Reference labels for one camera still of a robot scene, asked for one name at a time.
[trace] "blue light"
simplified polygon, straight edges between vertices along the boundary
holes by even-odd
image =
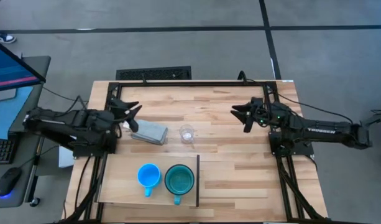
[[[7,195],[4,195],[4,196],[0,196],[0,198],[1,199],[7,199],[7,198],[9,198],[10,196],[12,196],[12,192],[13,191],[11,191],[9,194],[7,194]]]

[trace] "small glass cup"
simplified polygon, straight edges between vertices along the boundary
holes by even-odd
[[[195,137],[195,131],[193,127],[190,126],[189,124],[185,124],[182,127],[180,127],[179,134],[183,143],[185,144],[193,143],[194,137]]]

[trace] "wooden board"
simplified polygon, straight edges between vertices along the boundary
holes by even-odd
[[[279,94],[298,101],[292,82],[277,81]],[[103,110],[108,82],[94,82],[89,108]],[[200,207],[156,207],[105,204],[102,222],[280,222],[286,221],[275,158],[270,153],[268,128],[254,125],[243,133],[243,125],[230,114],[232,105],[247,103],[251,96],[263,97],[261,87],[124,87],[124,101],[140,101],[138,118],[167,125],[168,144],[161,149],[124,135],[117,145],[122,155],[200,155]],[[283,103],[301,114],[298,104]],[[181,125],[195,128],[195,144],[183,145],[177,138]],[[298,185],[318,213],[327,216],[314,164],[305,156],[293,156]],[[73,211],[78,178],[85,158],[73,168],[67,212]],[[89,187],[88,166],[80,199]],[[296,207],[290,192],[293,216]]]
[[[146,164],[153,163],[162,173],[161,183],[153,188],[152,195],[145,197],[145,188],[138,183],[137,172]],[[167,170],[175,165],[188,166],[195,175],[193,188],[181,198],[181,206],[196,206],[197,158],[172,156],[108,155],[99,202],[142,205],[174,205],[173,194],[164,184]]]

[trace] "blue cup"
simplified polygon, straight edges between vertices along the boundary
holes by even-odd
[[[145,196],[150,197],[152,190],[161,181],[160,169],[155,164],[144,164],[138,170],[138,182],[146,188]]]
[[[168,169],[164,182],[168,191],[174,195],[174,204],[180,205],[181,196],[193,188],[195,175],[189,167],[177,164]]]

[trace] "computer monitor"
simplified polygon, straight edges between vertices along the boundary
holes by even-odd
[[[45,78],[0,44],[0,100],[15,97],[16,88],[45,82]]]

